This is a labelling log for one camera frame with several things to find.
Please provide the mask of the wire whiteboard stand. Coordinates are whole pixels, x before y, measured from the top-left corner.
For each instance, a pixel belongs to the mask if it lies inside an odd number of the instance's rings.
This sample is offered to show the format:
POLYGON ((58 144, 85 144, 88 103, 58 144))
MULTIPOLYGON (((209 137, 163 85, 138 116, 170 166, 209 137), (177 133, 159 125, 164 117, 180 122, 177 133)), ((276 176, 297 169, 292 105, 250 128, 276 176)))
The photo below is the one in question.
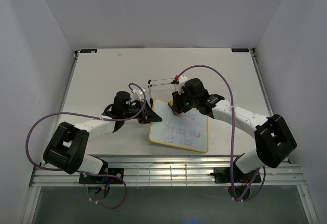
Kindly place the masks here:
POLYGON ((172 93, 178 90, 178 85, 174 78, 150 79, 147 89, 150 101, 156 99, 170 101, 172 100, 172 93))

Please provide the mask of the yellow framed whiteboard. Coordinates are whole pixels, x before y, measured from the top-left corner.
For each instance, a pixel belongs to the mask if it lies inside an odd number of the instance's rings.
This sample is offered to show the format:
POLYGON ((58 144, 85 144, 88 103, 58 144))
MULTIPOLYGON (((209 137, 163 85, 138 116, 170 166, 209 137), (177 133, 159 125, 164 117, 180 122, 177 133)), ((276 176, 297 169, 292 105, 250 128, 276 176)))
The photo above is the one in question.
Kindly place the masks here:
POLYGON ((151 142, 200 153, 208 151, 207 116, 196 109, 174 115, 168 102, 160 99, 154 100, 153 111, 162 121, 150 124, 151 142))

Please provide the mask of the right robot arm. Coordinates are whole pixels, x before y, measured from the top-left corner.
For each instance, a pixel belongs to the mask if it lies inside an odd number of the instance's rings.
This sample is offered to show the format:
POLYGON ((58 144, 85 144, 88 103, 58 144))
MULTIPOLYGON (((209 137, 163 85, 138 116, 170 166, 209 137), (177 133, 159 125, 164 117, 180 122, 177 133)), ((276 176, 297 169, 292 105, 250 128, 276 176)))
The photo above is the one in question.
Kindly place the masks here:
POLYGON ((209 94, 198 78, 176 76, 177 90, 169 106, 175 115, 197 109, 202 115, 226 122, 255 140, 255 149, 233 159, 232 165, 218 174, 221 180, 242 182, 261 167, 277 168, 297 147, 284 118, 252 113, 218 94, 209 94))

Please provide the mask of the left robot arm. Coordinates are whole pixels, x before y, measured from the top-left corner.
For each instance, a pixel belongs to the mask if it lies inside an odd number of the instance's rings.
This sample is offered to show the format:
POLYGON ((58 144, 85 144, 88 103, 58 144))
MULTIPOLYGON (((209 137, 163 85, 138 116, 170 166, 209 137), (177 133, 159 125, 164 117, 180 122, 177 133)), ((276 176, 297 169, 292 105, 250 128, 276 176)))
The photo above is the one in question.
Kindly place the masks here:
POLYGON ((43 160, 67 174, 90 173, 97 183, 105 182, 108 178, 107 163, 87 155, 87 144, 98 137, 118 131, 124 125, 125 119, 137 119, 142 125, 162 121, 151 109, 142 92, 138 90, 136 93, 138 99, 132 100, 130 93, 119 91, 113 104, 105 108, 99 120, 75 125, 60 123, 43 153, 43 160))

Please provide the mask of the right blue table label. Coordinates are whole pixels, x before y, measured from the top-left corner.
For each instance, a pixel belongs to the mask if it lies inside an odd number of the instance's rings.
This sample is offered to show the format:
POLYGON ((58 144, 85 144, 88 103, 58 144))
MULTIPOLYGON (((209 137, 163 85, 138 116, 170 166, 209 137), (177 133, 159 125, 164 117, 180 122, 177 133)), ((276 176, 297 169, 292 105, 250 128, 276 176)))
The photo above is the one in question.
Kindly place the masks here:
POLYGON ((249 53, 250 50, 248 48, 232 48, 231 51, 233 53, 249 53))

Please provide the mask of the blue table label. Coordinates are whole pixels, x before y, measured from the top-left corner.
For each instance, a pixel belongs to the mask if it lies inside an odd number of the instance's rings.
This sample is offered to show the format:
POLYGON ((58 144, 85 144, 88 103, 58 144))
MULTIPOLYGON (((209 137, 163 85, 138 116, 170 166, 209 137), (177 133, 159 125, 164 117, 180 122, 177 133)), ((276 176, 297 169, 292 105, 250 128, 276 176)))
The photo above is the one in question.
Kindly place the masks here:
POLYGON ((97 49, 81 49, 80 53, 81 54, 94 54, 97 53, 97 49))
POLYGON ((231 51, 233 53, 249 53, 250 50, 248 48, 232 48, 231 51))

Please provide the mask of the left blue table label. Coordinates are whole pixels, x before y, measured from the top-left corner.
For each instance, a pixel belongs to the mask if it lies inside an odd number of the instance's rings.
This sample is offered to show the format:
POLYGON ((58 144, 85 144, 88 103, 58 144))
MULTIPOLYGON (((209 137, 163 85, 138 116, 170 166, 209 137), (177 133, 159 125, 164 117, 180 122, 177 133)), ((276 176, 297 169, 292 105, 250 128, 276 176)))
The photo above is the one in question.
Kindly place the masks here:
POLYGON ((94 54, 97 53, 97 49, 81 49, 80 53, 81 54, 94 54))

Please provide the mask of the aluminium table frame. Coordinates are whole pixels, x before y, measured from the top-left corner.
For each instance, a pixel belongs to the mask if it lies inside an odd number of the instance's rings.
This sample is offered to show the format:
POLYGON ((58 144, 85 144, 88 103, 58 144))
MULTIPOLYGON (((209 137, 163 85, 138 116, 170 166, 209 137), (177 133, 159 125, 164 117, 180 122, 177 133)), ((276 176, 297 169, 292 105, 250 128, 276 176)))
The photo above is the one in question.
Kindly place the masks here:
MULTIPOLYGON (((163 62, 174 66, 176 70, 197 63, 215 66, 229 76, 243 77, 247 84, 253 86, 249 104, 256 110, 272 114, 270 102, 255 57, 255 49, 248 48, 249 53, 233 53, 232 48, 83 48, 97 49, 94 54, 75 54, 68 84, 61 102, 61 109, 69 107, 77 92, 77 81, 83 71, 94 63, 99 64, 98 73, 116 61, 131 63, 135 67, 145 68, 146 77, 140 82, 148 85, 150 79, 160 79, 157 68, 163 62)), ((114 167, 123 167, 129 189, 141 187, 200 187, 215 185, 209 172, 216 166, 226 166, 228 147, 218 142, 212 150, 204 155, 177 155, 158 151, 150 152, 143 149, 140 153, 125 155, 104 153, 104 158, 114 167)), ((261 172, 267 186, 295 186, 300 203, 309 223, 318 223, 308 186, 298 164, 285 160, 279 168, 261 172)))

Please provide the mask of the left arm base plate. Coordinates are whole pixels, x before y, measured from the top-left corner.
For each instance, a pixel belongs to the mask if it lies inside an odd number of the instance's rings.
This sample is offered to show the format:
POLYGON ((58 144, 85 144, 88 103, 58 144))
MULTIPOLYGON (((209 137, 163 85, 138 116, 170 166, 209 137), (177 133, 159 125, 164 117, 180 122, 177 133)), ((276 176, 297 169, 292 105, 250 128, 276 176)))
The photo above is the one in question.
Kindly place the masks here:
POLYGON ((95 177, 95 176, 84 176, 80 174, 78 183, 83 185, 107 185, 107 184, 121 184, 122 181, 117 179, 124 178, 123 168, 108 168, 107 171, 101 173, 102 175, 110 175, 110 177, 95 177))

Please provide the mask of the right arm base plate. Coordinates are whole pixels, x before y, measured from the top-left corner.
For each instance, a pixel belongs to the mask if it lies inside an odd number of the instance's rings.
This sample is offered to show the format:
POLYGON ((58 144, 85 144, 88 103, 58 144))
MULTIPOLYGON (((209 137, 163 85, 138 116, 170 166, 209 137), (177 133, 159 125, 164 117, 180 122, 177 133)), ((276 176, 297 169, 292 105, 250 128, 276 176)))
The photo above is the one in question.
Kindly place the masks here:
MULTIPOLYGON (((213 172, 209 174, 214 177, 215 183, 231 183, 231 174, 230 167, 215 167, 213 172)), ((233 180, 234 183, 250 183, 250 181, 254 178, 253 183, 260 183, 261 176, 256 170, 253 170, 249 173, 242 173, 238 168, 234 167, 233 169, 233 180)))

